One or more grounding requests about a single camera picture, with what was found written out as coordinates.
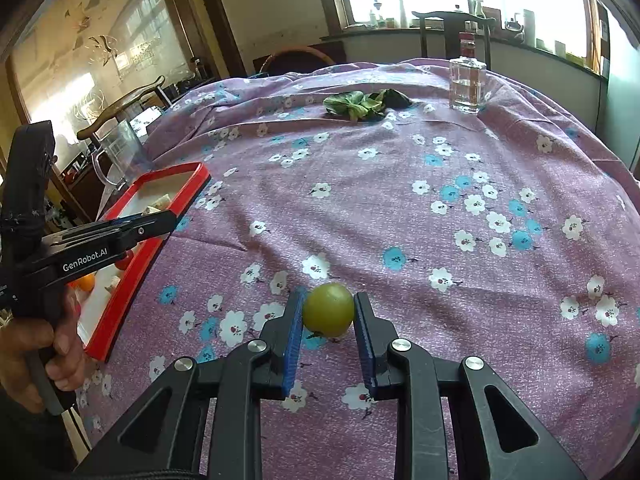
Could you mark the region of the person's left hand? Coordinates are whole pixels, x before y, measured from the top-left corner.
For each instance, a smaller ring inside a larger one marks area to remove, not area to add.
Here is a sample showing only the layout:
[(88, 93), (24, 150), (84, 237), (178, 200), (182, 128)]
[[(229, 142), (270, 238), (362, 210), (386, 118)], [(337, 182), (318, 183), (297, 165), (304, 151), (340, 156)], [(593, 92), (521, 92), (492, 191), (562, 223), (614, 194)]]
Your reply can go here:
[(44, 403), (30, 378), (26, 363), (29, 352), (53, 347), (55, 356), (47, 362), (46, 372), (61, 391), (74, 391), (85, 380), (86, 356), (78, 337), (78, 301), (67, 287), (64, 315), (53, 328), (45, 320), (12, 320), (1, 327), (1, 385), (6, 394), (27, 411), (38, 414)]

